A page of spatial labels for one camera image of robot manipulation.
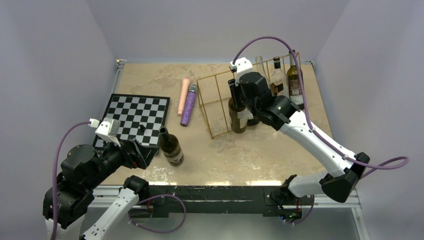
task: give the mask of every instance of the red wire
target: red wire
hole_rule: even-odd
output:
[[[150,200],[147,202],[147,210],[148,210],[149,212],[152,212],[152,210],[149,208],[149,206],[150,206]]]

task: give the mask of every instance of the gray floor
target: gray floor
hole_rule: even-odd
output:
[[[105,210],[89,209],[83,231],[89,228]],[[170,214],[169,218],[153,218],[145,225],[155,229],[176,226],[182,214]],[[309,218],[294,228],[282,225],[278,217],[262,217],[258,214],[188,214],[184,225],[168,234],[148,232],[128,224],[125,218],[108,240],[359,240],[350,208],[316,208]]]

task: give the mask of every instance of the marble surface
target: marble surface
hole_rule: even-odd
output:
[[[117,93],[170,97],[165,126],[179,139],[184,162],[177,167],[171,166],[160,154],[146,170],[121,167],[102,184],[122,185],[127,177],[137,175],[151,185],[280,185],[293,174],[325,171],[297,142],[262,123],[249,127],[242,134],[229,132],[211,139],[198,101],[188,127],[180,125],[177,108],[182,79],[189,77],[194,83],[198,78],[227,70],[228,64],[127,63]],[[305,64],[302,71],[311,120],[331,136],[314,70],[311,65]],[[231,78],[232,74],[228,73],[218,77],[218,83],[213,77],[200,80],[204,103],[219,99],[217,85],[221,97],[228,98],[227,81]],[[229,121],[228,101],[223,101],[222,105]],[[227,126],[221,102],[207,104],[205,109],[214,134],[225,132]]]

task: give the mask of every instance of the bottle cap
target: bottle cap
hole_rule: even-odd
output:
[[[188,88],[188,91],[197,94],[198,93],[198,86],[197,86],[197,84],[190,85],[190,87]]]

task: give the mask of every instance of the gray wall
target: gray wall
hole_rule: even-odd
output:
[[[87,0],[117,58],[137,62],[229,62],[249,40],[273,35],[317,57],[349,0]],[[272,58],[273,40],[243,54]]]
[[[422,0],[351,0],[316,61],[334,138],[372,164],[411,158],[358,184],[373,240],[423,239],[423,13]]]
[[[102,116],[116,61],[85,0],[1,1],[0,32],[0,239],[46,239],[55,148]],[[80,127],[63,152],[93,133]]]

